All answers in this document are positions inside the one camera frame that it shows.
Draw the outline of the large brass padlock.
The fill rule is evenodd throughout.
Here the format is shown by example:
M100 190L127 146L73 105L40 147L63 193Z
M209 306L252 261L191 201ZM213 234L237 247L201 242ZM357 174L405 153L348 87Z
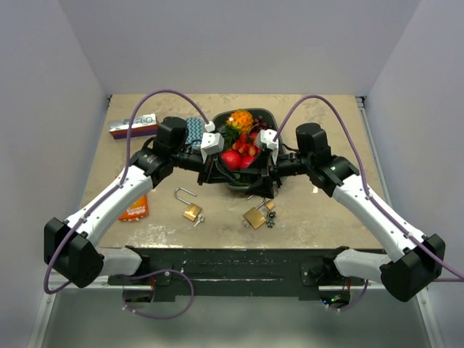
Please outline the large brass padlock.
M265 222L265 216L261 213L260 208L265 204L265 199L258 204L256 207L251 208L243 215L243 225L245 227L253 227L253 229L258 229Z

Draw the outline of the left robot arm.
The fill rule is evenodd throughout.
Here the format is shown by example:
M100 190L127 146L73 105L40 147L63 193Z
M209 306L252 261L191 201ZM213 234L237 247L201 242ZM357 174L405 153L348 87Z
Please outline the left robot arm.
M224 139L208 123L202 134L200 150L185 148L187 123L179 117L167 117L154 137L128 160L116 179L90 203L66 220L51 219L44 228L44 261L79 288L99 276L125 276L134 284L145 283L150 267L130 247L99 248L108 229L138 199L148 194L175 167L201 173L207 158L218 158Z

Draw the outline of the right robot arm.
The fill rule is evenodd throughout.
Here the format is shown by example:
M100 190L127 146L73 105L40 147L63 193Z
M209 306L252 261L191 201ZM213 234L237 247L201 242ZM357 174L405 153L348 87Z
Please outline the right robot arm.
M328 257L323 277L333 285L347 277L380 283L397 300L407 302L442 273L446 244L436 234L426 235L401 218L365 182L360 168L331 153L326 132L317 123L296 130L298 150L278 154L274 130L262 130L257 147L267 160L259 184L271 189L282 177L305 174L329 197L347 208L381 244L384 253L340 247Z

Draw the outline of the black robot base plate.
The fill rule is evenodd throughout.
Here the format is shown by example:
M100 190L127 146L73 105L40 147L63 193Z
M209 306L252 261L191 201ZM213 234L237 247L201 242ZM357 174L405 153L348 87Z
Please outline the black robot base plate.
M329 300L365 282L345 278L329 262L332 249L136 249L135 279L112 275L112 286L154 286L157 302L176 296L293 297Z

